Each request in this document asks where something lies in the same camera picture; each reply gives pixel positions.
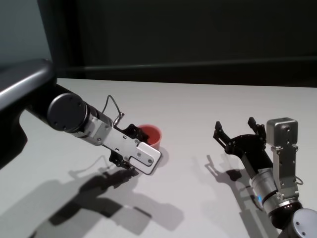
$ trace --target white table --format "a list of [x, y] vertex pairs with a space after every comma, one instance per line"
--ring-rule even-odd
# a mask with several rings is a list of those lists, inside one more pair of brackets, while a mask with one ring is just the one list
[[[78, 79], [58, 82], [100, 110], [111, 94], [126, 113], [121, 128], [130, 123], [158, 126], [163, 133], [163, 161], [153, 176], [138, 175], [116, 189], [110, 187], [98, 197], [101, 204], [84, 199], [92, 207], [121, 208], [111, 217], [92, 211], [95, 208], [81, 209], [54, 226], [48, 219], [100, 170], [107, 170], [109, 151], [54, 131], [24, 112], [21, 124], [29, 141], [0, 171], [1, 238], [26, 238], [35, 230], [37, 238], [275, 237], [276, 230], [245, 188], [249, 184], [245, 171], [236, 182], [225, 173], [243, 169], [242, 163], [226, 156], [212, 139], [217, 120], [231, 137], [252, 133], [247, 125], [250, 116], [264, 124], [280, 117], [299, 122], [297, 176], [305, 183], [299, 186], [300, 200], [305, 207], [317, 210], [317, 89]], [[114, 118], [114, 107], [108, 112]], [[210, 163], [209, 156], [216, 170], [213, 173], [205, 166]], [[78, 178], [71, 176], [71, 171], [86, 168]]]

